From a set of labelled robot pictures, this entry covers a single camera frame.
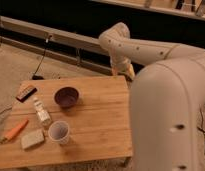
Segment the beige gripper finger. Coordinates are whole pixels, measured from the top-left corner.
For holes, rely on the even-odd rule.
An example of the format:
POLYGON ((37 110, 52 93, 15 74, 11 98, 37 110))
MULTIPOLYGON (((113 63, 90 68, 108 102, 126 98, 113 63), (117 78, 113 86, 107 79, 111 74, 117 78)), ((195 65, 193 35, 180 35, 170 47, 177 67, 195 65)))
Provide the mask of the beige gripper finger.
POLYGON ((132 64, 130 64, 130 66, 129 66, 128 69, 127 69, 127 75, 129 76, 129 78, 130 78, 131 80, 133 80, 134 77, 135 77, 135 72, 134 72, 134 68, 133 68, 133 65, 132 65, 132 64))
POLYGON ((114 76, 117 76, 117 75, 118 75, 118 72, 117 72, 116 69, 112 68, 111 70, 112 70, 112 75, 114 75, 114 76))

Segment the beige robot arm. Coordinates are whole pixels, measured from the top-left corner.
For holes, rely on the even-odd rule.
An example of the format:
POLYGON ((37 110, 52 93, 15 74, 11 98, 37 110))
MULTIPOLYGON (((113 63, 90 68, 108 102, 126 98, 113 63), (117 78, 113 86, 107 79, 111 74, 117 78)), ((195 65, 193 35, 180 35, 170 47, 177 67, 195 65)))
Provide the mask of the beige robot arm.
POLYGON ((200 171, 197 115, 205 105, 205 49, 132 39, 119 22, 98 38, 112 73, 132 80, 135 171, 200 171))

